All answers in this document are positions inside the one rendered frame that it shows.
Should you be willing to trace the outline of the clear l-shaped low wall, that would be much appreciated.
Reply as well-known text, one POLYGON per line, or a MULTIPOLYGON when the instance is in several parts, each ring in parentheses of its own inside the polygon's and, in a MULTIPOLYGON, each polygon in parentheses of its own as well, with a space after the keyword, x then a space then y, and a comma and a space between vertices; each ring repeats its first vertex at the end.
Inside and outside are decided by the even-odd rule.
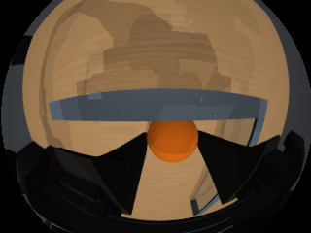
MULTIPOLYGON (((256 120, 248 119, 247 117, 246 119, 222 120, 219 137, 246 147, 246 144, 249 143, 250 135, 252 135, 254 121, 256 120)), ((198 190, 195 191, 193 197, 190 199, 193 213, 197 214, 198 211, 203 209, 203 206, 206 206, 217 194, 218 191, 213 183, 213 178, 211 178, 210 172, 207 170, 206 174, 203 175, 198 190)))

